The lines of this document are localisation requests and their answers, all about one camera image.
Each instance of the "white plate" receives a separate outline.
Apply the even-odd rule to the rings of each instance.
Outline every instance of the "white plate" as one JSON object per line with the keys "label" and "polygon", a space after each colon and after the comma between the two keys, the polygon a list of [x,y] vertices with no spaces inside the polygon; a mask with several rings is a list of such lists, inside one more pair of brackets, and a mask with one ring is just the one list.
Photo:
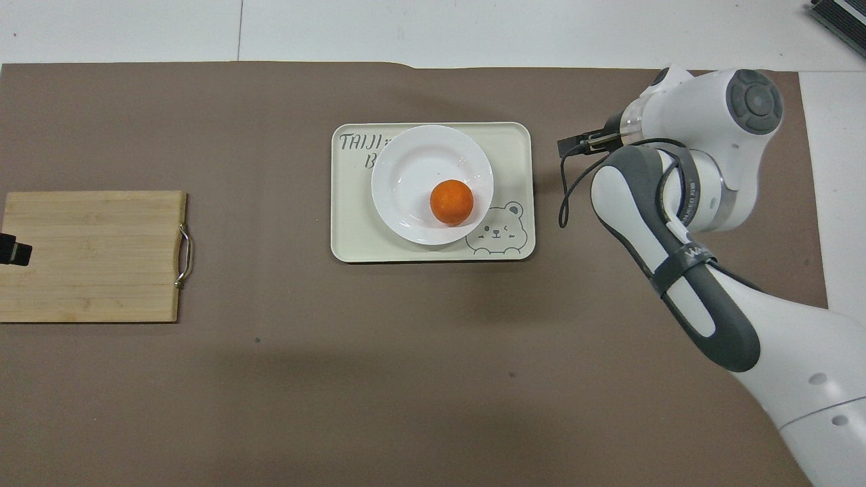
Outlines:
{"label": "white plate", "polygon": [[[430,209],[430,193],[447,179],[472,190],[472,213],[457,226],[440,222]],[[465,133],[422,125],[400,133],[382,149],[371,189],[379,216],[400,237],[418,244],[448,244],[466,237],[484,219],[493,200],[493,169]]]}

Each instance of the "wooden cutting board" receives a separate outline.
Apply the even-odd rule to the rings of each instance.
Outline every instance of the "wooden cutting board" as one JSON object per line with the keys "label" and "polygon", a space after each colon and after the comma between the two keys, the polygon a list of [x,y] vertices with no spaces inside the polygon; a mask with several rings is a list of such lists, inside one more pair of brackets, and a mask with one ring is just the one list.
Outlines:
{"label": "wooden cutting board", "polygon": [[3,232],[33,246],[0,269],[3,322],[178,317],[184,192],[11,192]]}

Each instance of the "orange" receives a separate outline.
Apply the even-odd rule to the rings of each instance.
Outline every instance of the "orange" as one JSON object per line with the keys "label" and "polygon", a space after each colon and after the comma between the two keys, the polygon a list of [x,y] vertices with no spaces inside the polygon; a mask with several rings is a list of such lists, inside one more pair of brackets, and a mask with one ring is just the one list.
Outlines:
{"label": "orange", "polygon": [[433,216],[450,226],[463,223],[472,212],[474,203],[472,190],[456,179],[439,183],[430,194],[430,209],[433,210]]}

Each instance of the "gray joint cap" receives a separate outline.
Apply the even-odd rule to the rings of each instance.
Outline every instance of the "gray joint cap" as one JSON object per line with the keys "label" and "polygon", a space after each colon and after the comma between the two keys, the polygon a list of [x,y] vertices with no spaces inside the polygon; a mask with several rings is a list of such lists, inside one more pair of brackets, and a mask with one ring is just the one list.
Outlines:
{"label": "gray joint cap", "polygon": [[746,132],[766,135],[782,121],[782,94],[761,73],[740,69],[727,84],[727,111]]}

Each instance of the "brown mat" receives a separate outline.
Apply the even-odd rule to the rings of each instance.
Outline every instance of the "brown mat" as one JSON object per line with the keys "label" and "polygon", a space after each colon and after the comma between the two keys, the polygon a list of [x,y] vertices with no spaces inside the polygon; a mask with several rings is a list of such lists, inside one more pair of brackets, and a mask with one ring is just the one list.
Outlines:
{"label": "brown mat", "polygon": [[[758,206],[701,240],[769,292],[824,306],[798,77],[769,75],[786,114]],[[0,484],[807,485],[598,223],[588,184],[556,225],[556,140],[654,76],[3,66],[0,194],[182,190],[197,255],[177,324],[0,326]],[[531,257],[331,255],[336,127],[490,120],[533,137]]]}

